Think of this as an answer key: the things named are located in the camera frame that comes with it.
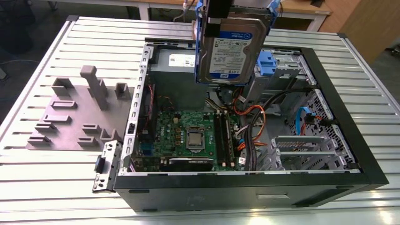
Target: wooden table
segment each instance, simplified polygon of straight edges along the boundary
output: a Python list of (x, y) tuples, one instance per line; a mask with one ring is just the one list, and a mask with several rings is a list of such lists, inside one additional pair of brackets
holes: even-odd
[[(139, 19), (150, 20), (150, 8), (182, 9), (182, 0), (57, 0), (58, 2), (87, 3), (99, 5), (115, 5), (137, 7), (139, 11)], [(318, 31), (319, 26), (330, 15), (331, 11), (325, 3), (321, 7), (310, 5), (309, 0), (283, 0), (282, 17), (311, 20), (306, 31)], [(49, 1), (49, 6), (54, 10), (55, 4)]]
[(306, 31), (318, 31), (326, 16), (331, 14), (331, 10), (322, 3), (321, 7), (310, 5), (306, 0), (285, 0), (282, 3), (282, 17), (311, 20)]

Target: red wire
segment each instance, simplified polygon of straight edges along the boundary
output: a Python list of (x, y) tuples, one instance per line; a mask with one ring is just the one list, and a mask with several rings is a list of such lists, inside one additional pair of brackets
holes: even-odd
[[(318, 120), (322, 120), (322, 118), (319, 116), (314, 116), (314, 118), (317, 118)], [(305, 126), (306, 126), (305, 123), (302, 123), (299, 135), (305, 135)]]

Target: aluminum workbench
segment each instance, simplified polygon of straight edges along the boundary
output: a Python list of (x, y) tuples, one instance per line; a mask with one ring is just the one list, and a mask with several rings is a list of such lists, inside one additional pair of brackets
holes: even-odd
[(98, 152), (30, 151), (26, 139), (55, 77), (83, 84), (94, 65), (105, 85), (137, 82), (145, 37), (190, 39), (189, 23), (69, 17), (0, 126), (0, 221), (54, 224), (400, 224), (400, 107), (347, 39), (273, 30), (269, 45), (314, 49), (389, 184), (317, 208), (134, 213), (117, 194), (91, 194)]

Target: blue drive bracket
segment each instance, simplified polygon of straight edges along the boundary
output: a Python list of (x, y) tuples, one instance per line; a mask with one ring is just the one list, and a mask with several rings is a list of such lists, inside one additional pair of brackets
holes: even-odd
[(270, 52), (259, 52), (257, 59), (261, 76), (271, 76), (275, 71), (275, 60)]

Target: gray plastic part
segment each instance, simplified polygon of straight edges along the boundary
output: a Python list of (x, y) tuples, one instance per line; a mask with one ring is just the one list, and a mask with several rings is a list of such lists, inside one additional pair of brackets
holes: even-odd
[(101, 128), (98, 124), (82, 124), (81, 130), (85, 134), (99, 134)]
[(79, 18), (78, 15), (69, 15), (69, 16), (66, 17), (66, 21), (77, 21), (78, 18)]
[(117, 83), (114, 85), (114, 95), (117, 99), (130, 99), (130, 93), (126, 83)]
[[(47, 129), (41, 131), (34, 130), (31, 137), (45, 135), (50, 144), (37, 143), (33, 139), (27, 145), (29, 150), (82, 150), (82, 151), (101, 151), (102, 141), (99, 140), (101, 129), (107, 133), (115, 130), (114, 139), (119, 139), (125, 133), (125, 126), (130, 108), (130, 99), (118, 100), (114, 95), (114, 87), (107, 87), (107, 104), (109, 109), (98, 110), (97, 103), (87, 93), (87, 86), (75, 85), (73, 89), (66, 89), (69, 97), (51, 96), (49, 105), (45, 109), (43, 116), (38, 124), (43, 123), (45, 116), (49, 116), (54, 122), (51, 123), (55, 132), (47, 132)], [(75, 108), (53, 108), (50, 105), (54, 101), (67, 100), (74, 101), (78, 107)], [(67, 118), (69, 123), (59, 122), (59, 117)], [(93, 137), (97, 140), (97, 145), (90, 146), (81, 144), (79, 137)]]
[(97, 146), (98, 145), (94, 137), (87, 137), (86, 136), (86, 137), (78, 137), (77, 139), (78, 139), (77, 144), (81, 147)]
[(69, 115), (45, 115), (42, 118), (43, 122), (51, 123), (70, 123), (70, 120)]
[(102, 80), (97, 81), (95, 77), (95, 67), (94, 66), (82, 66), (79, 69), (79, 76), (86, 79), (89, 84), (90, 93), (95, 99), (97, 105), (99, 110), (107, 109), (107, 102), (106, 102), (106, 88), (103, 85)]
[(55, 78), (50, 88), (57, 96), (69, 96), (66, 88), (73, 88), (73, 85), (67, 78)]
[(41, 145), (49, 145), (50, 144), (50, 140), (46, 136), (43, 135), (35, 135), (35, 136), (30, 136), (27, 139), (27, 143), (33, 146), (41, 146)]
[(101, 134), (99, 134), (99, 140), (102, 141), (102, 143), (110, 142), (110, 141), (114, 141), (114, 140), (121, 141), (115, 129), (111, 130), (110, 135), (106, 133), (106, 130), (102, 129)]
[(53, 101), (50, 103), (50, 106), (53, 108), (65, 108), (65, 109), (74, 109), (77, 107), (77, 104), (74, 101), (69, 101), (69, 100), (59, 100), (59, 101)]
[(54, 127), (54, 125), (49, 122), (43, 122), (43, 123), (37, 123), (34, 126), (34, 129), (39, 132), (55, 132), (57, 128)]

